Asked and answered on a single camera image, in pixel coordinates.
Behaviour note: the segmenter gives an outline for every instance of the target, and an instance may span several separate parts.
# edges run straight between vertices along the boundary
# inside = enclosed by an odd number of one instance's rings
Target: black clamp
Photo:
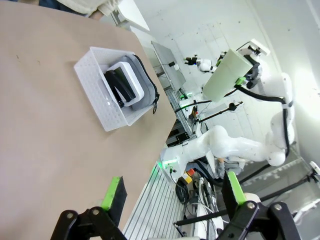
[[[98,236],[102,240],[127,240],[108,213],[95,206],[81,214],[63,211],[50,240],[88,240]]]

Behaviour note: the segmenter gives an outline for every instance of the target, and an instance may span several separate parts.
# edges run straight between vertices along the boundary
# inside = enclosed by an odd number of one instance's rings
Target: plastic basket
[[[138,111],[120,108],[104,76],[109,67],[131,51],[90,47],[90,50],[74,65],[75,72],[105,131],[131,126],[153,106]]]

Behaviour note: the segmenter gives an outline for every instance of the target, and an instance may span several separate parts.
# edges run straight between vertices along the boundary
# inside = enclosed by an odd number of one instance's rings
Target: cardboard surface
[[[122,229],[176,120],[132,32],[75,14],[0,1],[0,239],[50,239],[60,213],[82,213],[123,176]],[[90,46],[133,51],[160,99],[134,125],[105,132],[74,71]]]

